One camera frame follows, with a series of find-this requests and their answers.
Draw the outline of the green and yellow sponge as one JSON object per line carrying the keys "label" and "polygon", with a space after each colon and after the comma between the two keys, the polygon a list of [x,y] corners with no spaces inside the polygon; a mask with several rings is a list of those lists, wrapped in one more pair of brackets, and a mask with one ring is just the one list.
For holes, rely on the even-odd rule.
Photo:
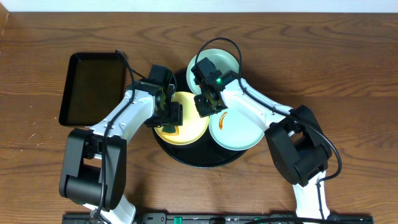
{"label": "green and yellow sponge", "polygon": [[178,136],[179,129],[174,125],[166,125],[162,127],[161,134],[166,136]]}

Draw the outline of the yellow plate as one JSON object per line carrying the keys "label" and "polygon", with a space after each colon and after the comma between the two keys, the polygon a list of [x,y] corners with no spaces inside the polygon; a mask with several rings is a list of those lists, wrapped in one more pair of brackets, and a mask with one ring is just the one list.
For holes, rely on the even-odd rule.
{"label": "yellow plate", "polygon": [[176,126],[176,133],[165,133],[163,127],[154,128],[156,134],[165,142],[182,146],[195,142],[205,133],[209,118],[201,118],[197,112],[194,94],[178,91],[174,94],[172,102],[179,102],[183,106],[183,125]]}

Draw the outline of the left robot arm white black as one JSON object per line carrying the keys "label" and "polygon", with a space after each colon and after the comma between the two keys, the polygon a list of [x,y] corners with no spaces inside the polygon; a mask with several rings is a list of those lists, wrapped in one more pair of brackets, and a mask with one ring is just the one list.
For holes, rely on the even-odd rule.
{"label": "left robot arm white black", "polygon": [[138,128],[182,124],[182,106],[169,81],[133,82],[122,101],[89,129],[67,137],[59,192],[89,214],[64,214],[63,223],[132,223],[136,207],[124,196],[127,145]]}

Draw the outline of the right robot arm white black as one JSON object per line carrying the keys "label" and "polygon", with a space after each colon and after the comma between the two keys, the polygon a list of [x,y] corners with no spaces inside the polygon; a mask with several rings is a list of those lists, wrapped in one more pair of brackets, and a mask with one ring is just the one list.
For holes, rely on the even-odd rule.
{"label": "right robot arm white black", "polygon": [[259,93],[239,73],[218,69],[192,69],[201,92],[195,97],[200,116],[237,111],[264,131],[273,163],[294,188],[296,214],[300,218],[326,220],[324,182],[329,158],[336,147],[324,135],[312,110],[304,105],[293,109]]}

